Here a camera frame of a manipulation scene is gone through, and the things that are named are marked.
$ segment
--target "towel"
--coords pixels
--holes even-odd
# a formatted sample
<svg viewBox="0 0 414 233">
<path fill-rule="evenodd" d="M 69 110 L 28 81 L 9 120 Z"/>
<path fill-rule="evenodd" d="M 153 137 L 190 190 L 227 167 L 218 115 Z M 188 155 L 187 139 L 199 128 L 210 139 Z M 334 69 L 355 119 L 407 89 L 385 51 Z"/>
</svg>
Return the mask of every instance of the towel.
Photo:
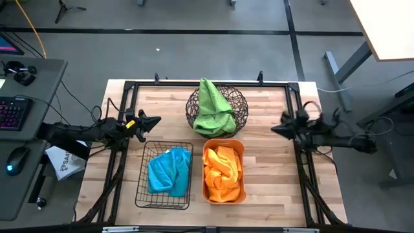
<svg viewBox="0 0 414 233">
<path fill-rule="evenodd" d="M 235 131 L 235 120 L 230 113 L 233 109 L 211 81 L 200 80 L 199 115 L 193 129 L 202 134 L 216 137 Z"/>
<path fill-rule="evenodd" d="M 191 152 L 173 148 L 148 163 L 148 192 L 167 192 L 172 197 L 184 197 L 188 186 Z"/>
<path fill-rule="evenodd" d="M 235 201 L 240 195 L 240 157 L 233 148 L 219 146 L 214 151 L 207 149 L 202 155 L 205 165 L 204 181 L 210 192 L 209 200 L 217 202 Z"/>
</svg>

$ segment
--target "table leg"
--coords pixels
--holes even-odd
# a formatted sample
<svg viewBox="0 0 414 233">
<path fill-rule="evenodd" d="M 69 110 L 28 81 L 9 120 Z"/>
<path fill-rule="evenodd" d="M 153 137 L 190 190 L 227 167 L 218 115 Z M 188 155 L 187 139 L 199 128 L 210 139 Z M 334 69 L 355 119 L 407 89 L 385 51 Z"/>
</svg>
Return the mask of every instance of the table leg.
<svg viewBox="0 0 414 233">
<path fill-rule="evenodd" d="M 371 49 L 368 46 L 368 42 L 364 42 L 361 47 L 348 59 L 348 61 L 339 69 L 335 62 L 332 52 L 327 51 L 323 56 L 326 61 L 326 66 L 329 71 L 329 76 L 333 81 L 336 90 L 343 89 L 342 83 L 352 74 L 354 71 L 363 64 L 366 59 L 372 55 Z M 343 110 L 345 112 L 352 111 L 351 102 L 347 91 L 338 92 L 338 96 L 342 103 Z"/>
<path fill-rule="evenodd" d="M 390 103 L 388 103 L 384 107 L 380 108 L 378 111 L 375 111 L 374 113 L 371 113 L 370 115 L 364 117 L 357 124 L 360 127 L 363 128 L 366 124 L 372 122 L 373 120 L 377 119 L 378 117 L 381 117 L 382 115 L 392 113 L 396 109 L 401 108 L 402 106 L 405 106 L 406 104 L 408 104 L 412 101 L 414 101 L 414 91 L 412 91 L 410 93 L 406 93 L 406 94 L 402 95 L 399 98 L 392 99 L 392 101 Z"/>
</svg>

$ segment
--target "gray floor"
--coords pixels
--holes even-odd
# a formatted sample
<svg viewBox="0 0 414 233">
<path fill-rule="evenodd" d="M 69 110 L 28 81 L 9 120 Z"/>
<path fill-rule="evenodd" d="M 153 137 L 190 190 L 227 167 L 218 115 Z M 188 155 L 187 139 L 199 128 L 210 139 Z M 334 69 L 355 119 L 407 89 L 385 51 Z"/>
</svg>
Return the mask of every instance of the gray floor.
<svg viewBox="0 0 414 233">
<path fill-rule="evenodd" d="M 290 0 L 296 30 L 360 31 L 348 0 Z M 37 27 L 62 28 L 164 28 L 164 29 L 245 29 L 288 30 L 282 0 L 238 0 L 235 8 L 225 0 L 148 0 L 145 8 L 134 0 L 68 0 L 88 8 L 69 12 L 58 25 L 55 0 L 30 1 L 26 8 Z M 16 6 L 0 12 L 0 23 L 27 27 Z M 33 34 L 20 34 L 38 48 Z M 289 36 L 231 35 L 143 35 L 143 34 L 41 34 L 50 58 L 69 61 L 64 82 L 82 102 L 100 105 L 110 78 L 152 78 L 157 72 L 171 79 L 210 78 L 253 80 L 260 70 L 266 80 L 297 80 Z M 307 81 L 332 90 L 322 56 L 333 52 L 339 65 L 362 44 L 363 37 L 300 36 L 298 45 Z M 393 94 L 413 81 L 406 76 L 375 87 L 359 87 L 388 80 L 414 68 L 414 62 L 377 63 L 369 58 L 347 81 L 354 112 L 345 117 L 358 120 L 375 111 Z M 90 91 L 82 92 L 82 83 Z M 72 124 L 90 124 L 87 112 L 59 88 L 63 114 Z M 332 111 L 339 106 L 335 94 L 320 93 L 322 107 Z M 48 122 L 58 119 L 49 112 Z M 406 186 L 381 190 L 380 181 L 391 169 L 389 156 L 382 150 L 374 155 L 335 149 L 345 210 L 351 224 L 358 227 L 414 231 L 414 188 Z M 14 222 L 0 222 L 0 228 L 53 225 L 69 222 L 82 178 L 58 182 L 49 205 L 42 211 L 25 205 Z"/>
</svg>

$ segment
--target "woven basket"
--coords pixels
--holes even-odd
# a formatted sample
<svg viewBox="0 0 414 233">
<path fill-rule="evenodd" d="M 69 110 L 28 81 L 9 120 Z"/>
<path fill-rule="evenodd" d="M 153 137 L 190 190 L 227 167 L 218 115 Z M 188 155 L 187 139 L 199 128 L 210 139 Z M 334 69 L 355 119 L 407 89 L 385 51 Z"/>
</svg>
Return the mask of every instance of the woven basket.
<svg viewBox="0 0 414 233">
<path fill-rule="evenodd" d="M 202 135 L 206 139 L 227 139 L 237 134 L 247 122 L 248 105 L 246 98 L 239 90 L 223 83 L 215 83 L 215 87 L 219 90 L 222 96 L 227 100 L 233 109 L 233 116 L 235 120 L 235 131 L 233 133 L 223 133 L 222 135 L 211 137 L 209 135 Z M 186 117 L 188 124 L 193 127 L 194 120 L 199 115 L 199 88 L 190 95 L 186 104 Z"/>
</svg>

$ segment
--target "backlit keyboard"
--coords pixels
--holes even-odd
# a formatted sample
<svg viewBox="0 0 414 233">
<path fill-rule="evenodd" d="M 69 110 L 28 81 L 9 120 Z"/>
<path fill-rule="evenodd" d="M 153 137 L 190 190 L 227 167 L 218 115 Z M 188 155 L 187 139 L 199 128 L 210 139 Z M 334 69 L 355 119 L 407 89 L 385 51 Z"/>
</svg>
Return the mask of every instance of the backlit keyboard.
<svg viewBox="0 0 414 233">
<path fill-rule="evenodd" d="M 0 97 L 0 130 L 21 131 L 33 100 Z"/>
</svg>

